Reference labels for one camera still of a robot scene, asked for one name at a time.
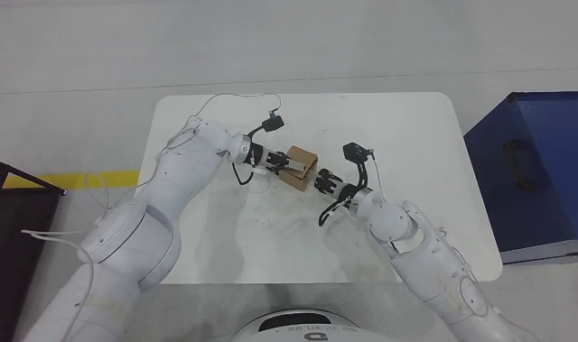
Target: cardboard box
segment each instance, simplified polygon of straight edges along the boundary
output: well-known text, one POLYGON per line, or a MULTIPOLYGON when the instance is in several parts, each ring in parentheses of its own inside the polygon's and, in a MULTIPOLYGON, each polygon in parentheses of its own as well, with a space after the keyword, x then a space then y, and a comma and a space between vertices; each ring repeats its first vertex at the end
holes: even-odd
POLYGON ((317 168, 317 154, 307 152, 295 145, 289 148, 287 156, 296 162, 305 164, 305 171, 279 171, 279 179, 297 190, 305 191, 309 184, 307 173, 317 168))

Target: white tabletop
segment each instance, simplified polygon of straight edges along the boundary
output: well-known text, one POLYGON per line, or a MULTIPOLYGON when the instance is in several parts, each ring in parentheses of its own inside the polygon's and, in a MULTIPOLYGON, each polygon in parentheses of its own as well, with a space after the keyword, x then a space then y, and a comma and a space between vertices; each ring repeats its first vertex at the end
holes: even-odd
MULTIPOLYGON (((161 100, 154 112, 139 182, 154 156, 210 96, 161 100)), ((447 231, 481 281, 501 273, 501 259, 452 102, 438 93, 287 94, 278 114, 285 126, 255 141, 286 152, 317 153, 327 168, 356 183, 357 168, 341 146, 375 150, 388 201, 411 199, 447 231)), ((201 116, 247 133, 276 107, 275 96, 215 98, 201 116)), ((378 187, 368 163, 369 186, 378 187)), ((240 166, 241 178, 248 175, 240 166)), ((182 253, 163 283, 304 283, 395 281, 396 274, 366 228, 345 210, 318 227, 332 202, 310 185, 304 193, 273 175, 240 187, 229 164, 184 210, 182 253)))

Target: blue case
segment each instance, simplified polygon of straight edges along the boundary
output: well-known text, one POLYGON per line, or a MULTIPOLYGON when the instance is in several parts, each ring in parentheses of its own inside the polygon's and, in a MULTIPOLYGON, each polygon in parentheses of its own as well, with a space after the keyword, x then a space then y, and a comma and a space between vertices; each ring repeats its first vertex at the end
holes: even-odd
POLYGON ((464 137, 504 263, 578 255, 578 92, 512 93, 464 137))

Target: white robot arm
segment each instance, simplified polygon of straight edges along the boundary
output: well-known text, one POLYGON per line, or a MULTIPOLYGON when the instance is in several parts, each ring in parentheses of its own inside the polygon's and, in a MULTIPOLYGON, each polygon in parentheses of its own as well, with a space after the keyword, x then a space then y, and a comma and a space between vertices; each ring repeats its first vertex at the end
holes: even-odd
POLYGON ((146 186, 132 200, 113 208, 86 236, 81 246, 93 264, 79 254, 86 264, 59 291, 25 341, 118 340, 140 293, 162 281, 179 257, 182 211, 225 160, 271 171, 304 169, 302 163, 252 143, 246 135, 232 134, 217 122, 188 121, 158 155, 154 176, 146 186), (94 279, 82 307, 91 267, 94 279))
MULTIPOLYGON (((345 145, 343 151, 347 160, 358 165, 359 183, 348 184, 321 170, 315 188, 337 203, 329 212, 342 205, 364 222, 409 290, 442 318, 459 341, 521 341, 488 303, 461 254, 414 203, 388 203, 380 190, 367 188, 362 164, 373 157, 373 151, 354 143, 345 145), (412 239, 418 239, 416 247, 404 253, 396 250, 394 242, 412 239)), ((320 216, 320 226, 324 217, 320 216)))

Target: yellow floor stripe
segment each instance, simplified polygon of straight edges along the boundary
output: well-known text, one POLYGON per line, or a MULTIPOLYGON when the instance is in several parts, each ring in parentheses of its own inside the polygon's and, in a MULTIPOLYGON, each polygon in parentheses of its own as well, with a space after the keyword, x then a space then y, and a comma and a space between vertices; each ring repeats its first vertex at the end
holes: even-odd
MULTIPOLYGON (((134 187, 138 182, 139 171, 101 171, 99 173, 104 178, 109 188, 134 187)), ((64 174, 44 174, 36 175, 36 178, 48 181, 62 189, 84 189, 84 173, 64 173, 64 174)), ((89 175, 87 180, 91 188, 103 188, 100 179, 94 175, 89 175)), ((10 175, 6 178, 4 188, 37 188, 38 185, 20 177, 10 175)))

